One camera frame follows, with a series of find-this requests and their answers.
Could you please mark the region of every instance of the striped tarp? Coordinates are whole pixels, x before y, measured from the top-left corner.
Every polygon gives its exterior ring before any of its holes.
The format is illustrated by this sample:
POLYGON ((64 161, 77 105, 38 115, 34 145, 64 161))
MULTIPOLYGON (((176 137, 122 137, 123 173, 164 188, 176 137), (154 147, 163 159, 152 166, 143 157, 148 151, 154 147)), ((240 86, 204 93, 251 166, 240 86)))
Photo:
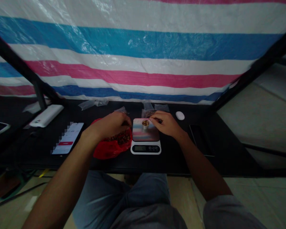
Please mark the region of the striped tarp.
MULTIPOLYGON (((286 32, 286 0, 0 0, 0 36, 66 98, 212 104, 286 32)), ((0 95, 34 96, 0 58, 0 95)))

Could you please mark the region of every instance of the tiled floor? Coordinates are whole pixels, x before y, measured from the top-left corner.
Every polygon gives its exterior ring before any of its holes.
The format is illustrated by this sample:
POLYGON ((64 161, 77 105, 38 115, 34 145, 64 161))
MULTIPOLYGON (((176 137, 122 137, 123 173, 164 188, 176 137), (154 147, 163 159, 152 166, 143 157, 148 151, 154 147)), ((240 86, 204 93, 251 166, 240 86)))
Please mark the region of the tiled floor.
MULTIPOLYGON (((124 176, 111 174, 123 180, 124 176)), ((49 178, 33 178, 22 191, 49 178)), ((225 178, 233 194, 268 229, 286 229, 286 178, 225 178)), ((205 200, 191 179, 168 177, 172 206, 176 207, 189 229, 202 229, 201 221, 205 200)), ((0 207, 0 229, 21 228, 45 185, 0 207)), ((65 229, 76 229, 72 216, 65 229)))
MULTIPOLYGON (((233 194, 268 229, 286 229, 286 178, 225 178, 233 194)), ((202 215, 205 200, 194 183, 202 215)))
MULTIPOLYGON (((117 180, 124 180, 124 175, 111 174, 117 180)), ((27 190, 37 184, 49 181, 50 178, 32 178, 21 190, 27 190)), ((192 191, 191 181, 184 177, 168 177, 172 206, 178 209, 188 228, 203 229, 199 211, 192 191)), ((20 229, 38 196, 45 185, 25 194, 18 199, 0 207, 0 229, 20 229)), ((70 216, 64 229, 76 229, 73 217, 70 216)))

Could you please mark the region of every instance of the blue stripe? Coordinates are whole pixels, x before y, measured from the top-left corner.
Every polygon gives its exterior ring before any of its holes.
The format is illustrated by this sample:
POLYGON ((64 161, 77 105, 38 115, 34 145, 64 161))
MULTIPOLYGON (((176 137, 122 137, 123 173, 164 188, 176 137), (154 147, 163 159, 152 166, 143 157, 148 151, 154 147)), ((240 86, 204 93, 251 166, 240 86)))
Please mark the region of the blue stripe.
POLYGON ((0 63, 0 77, 22 77, 9 63, 0 63))
POLYGON ((222 93, 213 93, 211 95, 162 95, 162 94, 145 94, 135 92, 118 92, 112 88, 87 88, 75 85, 67 85, 63 87, 53 87, 55 91, 61 95, 79 96, 86 95, 91 97, 108 97, 119 96, 122 99, 141 99, 141 100, 162 100, 174 102, 192 102, 198 103, 201 100, 215 101, 222 93))
POLYGON ((39 44, 77 53, 153 59, 253 60, 282 34, 212 34, 74 27, 0 16, 9 44, 39 44))

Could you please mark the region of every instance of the pink stripe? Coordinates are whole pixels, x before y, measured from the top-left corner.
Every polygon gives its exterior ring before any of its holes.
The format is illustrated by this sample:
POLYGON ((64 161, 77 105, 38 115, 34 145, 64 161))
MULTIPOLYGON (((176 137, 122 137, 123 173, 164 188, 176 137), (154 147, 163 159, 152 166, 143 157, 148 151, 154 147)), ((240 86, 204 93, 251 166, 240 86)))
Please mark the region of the pink stripe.
POLYGON ((172 4, 242 4, 242 3, 283 3, 286 0, 148 0, 172 4))
POLYGON ((148 74, 132 71, 93 69, 82 64, 61 64, 54 60, 26 61, 40 76, 68 75, 77 79, 102 79, 107 83, 141 86, 165 86, 174 88, 224 87, 240 75, 172 75, 148 74))
POLYGON ((33 95, 35 90, 33 86, 23 85, 16 87, 0 86, 0 95, 33 95))

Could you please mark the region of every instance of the digital kitchen scale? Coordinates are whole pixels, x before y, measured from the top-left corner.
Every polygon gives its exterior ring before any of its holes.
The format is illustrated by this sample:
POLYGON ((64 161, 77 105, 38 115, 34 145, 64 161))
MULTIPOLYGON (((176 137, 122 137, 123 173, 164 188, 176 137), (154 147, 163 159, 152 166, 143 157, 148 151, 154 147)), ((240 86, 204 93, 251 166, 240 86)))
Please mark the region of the digital kitchen scale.
POLYGON ((161 153, 159 131, 148 118, 133 120, 133 140, 130 151, 136 155, 161 153))

